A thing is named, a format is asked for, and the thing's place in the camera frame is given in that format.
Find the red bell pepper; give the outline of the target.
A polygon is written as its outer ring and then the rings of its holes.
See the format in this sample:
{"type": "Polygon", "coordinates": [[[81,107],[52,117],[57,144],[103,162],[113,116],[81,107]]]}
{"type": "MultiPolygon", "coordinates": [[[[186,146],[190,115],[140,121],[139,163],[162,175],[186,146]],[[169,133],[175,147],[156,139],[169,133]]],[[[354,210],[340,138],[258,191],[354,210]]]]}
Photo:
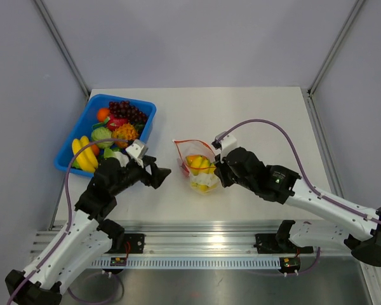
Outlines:
{"type": "Polygon", "coordinates": [[[185,177],[189,177],[190,171],[189,171],[189,169],[187,168],[187,165],[184,162],[180,163],[180,170],[182,171],[182,173],[183,173],[183,175],[185,177]]]}

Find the clear zip top bag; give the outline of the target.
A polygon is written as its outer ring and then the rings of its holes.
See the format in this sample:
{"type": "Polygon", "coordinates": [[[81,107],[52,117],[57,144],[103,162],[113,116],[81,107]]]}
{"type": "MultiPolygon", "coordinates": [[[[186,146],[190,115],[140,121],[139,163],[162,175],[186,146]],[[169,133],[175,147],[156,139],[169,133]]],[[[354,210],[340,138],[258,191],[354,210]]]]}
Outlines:
{"type": "Polygon", "coordinates": [[[178,165],[190,188],[199,194],[208,194],[219,185],[214,171],[213,149],[198,139],[174,140],[178,165]]]}

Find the large yellow banana bunch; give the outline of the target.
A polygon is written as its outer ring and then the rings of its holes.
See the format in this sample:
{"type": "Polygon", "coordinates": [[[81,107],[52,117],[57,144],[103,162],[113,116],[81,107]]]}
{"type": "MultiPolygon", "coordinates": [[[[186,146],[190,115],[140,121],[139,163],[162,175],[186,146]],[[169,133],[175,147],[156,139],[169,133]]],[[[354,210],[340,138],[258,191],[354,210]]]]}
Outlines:
{"type": "Polygon", "coordinates": [[[207,194],[218,186],[218,177],[215,175],[216,166],[203,155],[185,157],[187,168],[190,171],[189,180],[193,190],[200,194],[207,194]]]}

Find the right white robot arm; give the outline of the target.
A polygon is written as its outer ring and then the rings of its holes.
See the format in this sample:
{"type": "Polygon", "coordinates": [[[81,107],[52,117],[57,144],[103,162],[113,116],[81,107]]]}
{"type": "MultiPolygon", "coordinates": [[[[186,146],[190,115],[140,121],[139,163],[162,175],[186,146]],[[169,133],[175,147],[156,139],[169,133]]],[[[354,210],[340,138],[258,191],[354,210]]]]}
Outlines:
{"type": "Polygon", "coordinates": [[[223,187],[236,184],[264,201],[300,208],[331,222],[317,229],[310,222],[282,221],[274,237],[278,250],[341,248],[365,264],[381,267],[381,207],[363,207],[310,186],[299,173],[265,165],[243,147],[216,155],[215,166],[223,187]]]}

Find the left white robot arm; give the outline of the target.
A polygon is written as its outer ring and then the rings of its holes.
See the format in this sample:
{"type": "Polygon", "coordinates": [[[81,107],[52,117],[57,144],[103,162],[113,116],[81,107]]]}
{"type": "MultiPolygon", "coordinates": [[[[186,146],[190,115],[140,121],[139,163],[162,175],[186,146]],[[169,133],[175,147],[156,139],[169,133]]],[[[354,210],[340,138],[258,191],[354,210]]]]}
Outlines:
{"type": "Polygon", "coordinates": [[[108,219],[117,205],[116,196],[137,182],[157,189],[169,176],[156,159],[103,160],[75,205],[68,220],[50,244],[23,270],[11,270],[5,278],[8,303],[60,304],[70,284],[97,257],[129,249],[124,227],[108,219]]]}

